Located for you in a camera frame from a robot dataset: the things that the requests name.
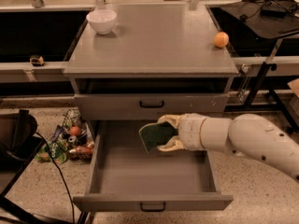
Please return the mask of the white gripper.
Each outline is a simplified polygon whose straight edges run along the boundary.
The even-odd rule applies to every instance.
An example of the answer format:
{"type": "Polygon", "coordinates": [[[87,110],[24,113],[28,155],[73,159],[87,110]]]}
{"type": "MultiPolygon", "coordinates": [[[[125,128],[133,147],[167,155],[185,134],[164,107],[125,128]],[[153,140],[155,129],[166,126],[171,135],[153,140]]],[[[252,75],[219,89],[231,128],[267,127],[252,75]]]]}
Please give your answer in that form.
{"type": "Polygon", "coordinates": [[[173,136],[165,145],[157,146],[162,152],[187,149],[191,151],[203,150],[201,142],[201,128],[206,116],[191,113],[184,115],[163,115],[158,118],[158,123],[169,123],[173,128],[178,128],[178,137],[173,136]]]}

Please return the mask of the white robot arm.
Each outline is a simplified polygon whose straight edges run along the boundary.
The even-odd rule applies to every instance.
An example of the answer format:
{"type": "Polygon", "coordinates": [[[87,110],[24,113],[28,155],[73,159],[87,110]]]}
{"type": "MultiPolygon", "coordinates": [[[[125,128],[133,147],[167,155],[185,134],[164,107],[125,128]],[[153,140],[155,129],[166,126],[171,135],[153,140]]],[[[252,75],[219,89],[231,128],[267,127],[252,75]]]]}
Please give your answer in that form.
{"type": "Polygon", "coordinates": [[[264,117],[244,114],[226,119],[188,113],[164,115],[158,121],[167,122],[178,131],[166,144],[158,147],[161,151],[217,151],[251,158],[293,180],[299,178],[298,144],[264,117]]]}

